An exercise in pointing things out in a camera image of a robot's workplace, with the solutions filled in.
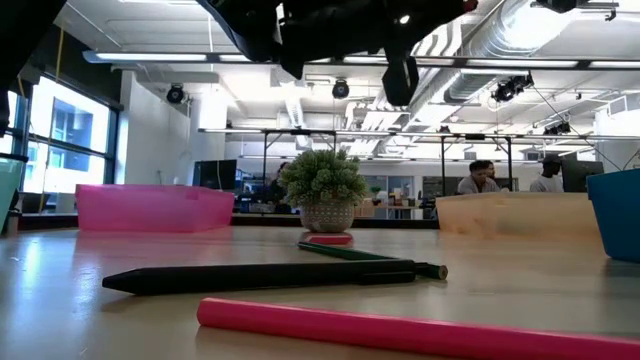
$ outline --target pink tube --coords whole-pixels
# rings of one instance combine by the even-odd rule
[[[640,342],[207,298],[202,326],[463,359],[637,360]]]

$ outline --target ceiling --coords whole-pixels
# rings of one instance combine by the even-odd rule
[[[200,6],[171,5],[188,1],[68,0],[56,22],[89,47],[100,51],[237,52]],[[462,37],[469,36],[499,2],[480,0],[479,8],[460,20]],[[640,7],[631,10],[620,12],[611,22],[604,20],[606,12],[581,11],[535,56],[637,58],[640,56],[640,37],[634,34],[640,31]],[[282,94],[272,86],[271,65],[145,66],[144,71],[153,73],[219,74],[238,105],[230,113],[235,126],[242,126],[246,119],[274,119],[285,111]],[[384,70],[380,67],[307,66],[307,85],[313,86],[301,96],[302,108],[305,113],[345,115],[349,101],[336,101],[331,96],[335,79],[346,78],[352,95],[358,100],[372,100],[380,93]],[[454,114],[455,123],[443,120],[456,132],[493,132],[496,126],[502,131],[525,132],[532,123],[553,116],[555,111],[576,108],[579,111],[572,112],[572,123],[576,129],[588,132],[593,122],[591,110],[616,98],[611,94],[640,91],[638,72],[535,71],[532,75],[536,88],[553,109],[540,94],[530,89],[496,111],[496,104],[490,99],[493,88],[489,87],[471,100],[470,106],[464,106]],[[169,86],[161,78],[146,80],[155,83],[159,91]],[[327,126],[333,126],[333,120],[328,120]]]

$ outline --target table surface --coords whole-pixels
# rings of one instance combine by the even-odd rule
[[[207,294],[133,297],[102,277],[136,267],[335,261],[300,251],[300,228],[196,235],[0,239],[0,359],[425,359],[413,354],[199,328]],[[476,240],[429,230],[352,230],[355,248],[449,266],[448,282],[215,294],[340,311],[640,338],[640,266],[594,241]]]

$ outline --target blue bin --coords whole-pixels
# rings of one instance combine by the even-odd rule
[[[604,251],[616,260],[640,263],[640,169],[587,178],[589,199]]]
[[[0,153],[0,229],[9,212],[13,193],[20,186],[22,169],[27,158],[18,155]]]

